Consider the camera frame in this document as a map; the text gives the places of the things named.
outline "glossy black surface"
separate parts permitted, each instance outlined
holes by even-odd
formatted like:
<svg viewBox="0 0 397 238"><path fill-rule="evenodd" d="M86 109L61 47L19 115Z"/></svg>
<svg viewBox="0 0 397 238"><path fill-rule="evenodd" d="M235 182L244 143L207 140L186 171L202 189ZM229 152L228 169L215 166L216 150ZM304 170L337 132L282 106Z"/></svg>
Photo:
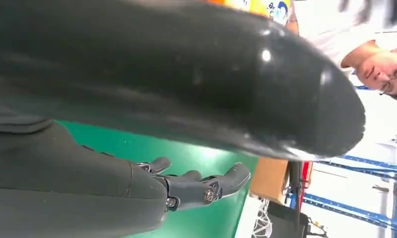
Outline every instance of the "glossy black surface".
<svg viewBox="0 0 397 238"><path fill-rule="evenodd" d="M324 56L200 0L0 1L0 102L262 156L347 152L364 109Z"/></svg>

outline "yellow packaging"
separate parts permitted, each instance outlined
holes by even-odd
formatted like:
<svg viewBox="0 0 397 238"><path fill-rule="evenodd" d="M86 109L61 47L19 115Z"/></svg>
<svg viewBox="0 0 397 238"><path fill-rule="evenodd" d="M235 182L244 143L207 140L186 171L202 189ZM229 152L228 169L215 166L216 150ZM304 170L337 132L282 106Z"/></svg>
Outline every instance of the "yellow packaging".
<svg viewBox="0 0 397 238"><path fill-rule="evenodd" d="M290 0L208 0L236 9L266 16L282 25L291 12Z"/></svg>
<svg viewBox="0 0 397 238"><path fill-rule="evenodd" d="M290 0L252 0L249 11L285 25L291 12Z"/></svg>

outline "robotic finger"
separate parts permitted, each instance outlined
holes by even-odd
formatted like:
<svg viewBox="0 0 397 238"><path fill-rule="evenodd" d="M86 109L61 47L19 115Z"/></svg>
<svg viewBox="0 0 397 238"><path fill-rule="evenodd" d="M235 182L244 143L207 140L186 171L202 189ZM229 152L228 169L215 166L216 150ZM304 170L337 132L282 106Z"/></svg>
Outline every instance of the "robotic finger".
<svg viewBox="0 0 397 238"><path fill-rule="evenodd" d="M158 157L152 162L140 162L137 165L149 173L160 174L171 166L171 162L167 157Z"/></svg>
<svg viewBox="0 0 397 238"><path fill-rule="evenodd" d="M166 206L170 211L210 205L238 192L250 177L251 172L241 163L234 165L224 176L203 179L198 171L188 171L181 176L154 175L167 189Z"/></svg>

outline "blue metal shelf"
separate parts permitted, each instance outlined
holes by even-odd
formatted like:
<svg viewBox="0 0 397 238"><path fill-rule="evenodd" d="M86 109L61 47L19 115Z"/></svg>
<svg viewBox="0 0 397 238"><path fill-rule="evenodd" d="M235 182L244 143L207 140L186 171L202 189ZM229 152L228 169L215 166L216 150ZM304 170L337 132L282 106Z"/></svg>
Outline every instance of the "blue metal shelf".
<svg viewBox="0 0 397 238"><path fill-rule="evenodd" d="M369 212L312 194L305 194L303 202L364 222L368 222L378 227L390 228L397 232L397 219L391 219L382 214Z"/></svg>
<svg viewBox="0 0 397 238"><path fill-rule="evenodd" d="M342 168L350 171L355 171L358 173L373 175L373 176L381 177L383 179L393 179L397 181L397 165L360 158L356 156L350 156L350 155L344 155L339 158L373 165L376 166L377 168L353 167L353 166L336 163L336 160L334 162L317 161L317 163L333 166L337 168ZM395 231L395 233L397 234L397 219L395 218L389 218L383 214L369 212L363 209L352 207L343 203L335 202L312 194L305 194L303 198L303 202L338 214L342 214L361 221L365 221L370 224L376 225L378 227L390 228L393 231Z"/></svg>

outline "finger joint screw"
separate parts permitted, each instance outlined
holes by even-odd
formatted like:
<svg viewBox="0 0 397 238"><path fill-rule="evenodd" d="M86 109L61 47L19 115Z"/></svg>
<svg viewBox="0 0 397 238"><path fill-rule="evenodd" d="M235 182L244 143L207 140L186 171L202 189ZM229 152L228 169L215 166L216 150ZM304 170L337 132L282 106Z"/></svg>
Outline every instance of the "finger joint screw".
<svg viewBox="0 0 397 238"><path fill-rule="evenodd" d="M168 198L166 200L166 206L167 207L174 207L176 205L176 200L174 198Z"/></svg>
<svg viewBox="0 0 397 238"><path fill-rule="evenodd" d="M206 190L206 192L204 193L204 202L206 204L210 204L213 202L214 200L214 189L213 188L209 188Z"/></svg>

